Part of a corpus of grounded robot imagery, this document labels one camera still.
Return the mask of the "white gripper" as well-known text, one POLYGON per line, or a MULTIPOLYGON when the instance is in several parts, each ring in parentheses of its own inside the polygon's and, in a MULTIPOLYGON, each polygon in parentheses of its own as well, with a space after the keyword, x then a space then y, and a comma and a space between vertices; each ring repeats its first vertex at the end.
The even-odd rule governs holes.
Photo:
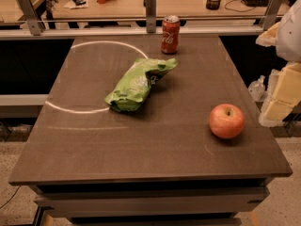
POLYGON ((301 102, 301 0, 296 0, 280 23, 273 24, 256 38, 260 46, 276 46, 277 55, 288 62, 269 75, 267 95, 261 107, 259 123, 276 127, 301 102))

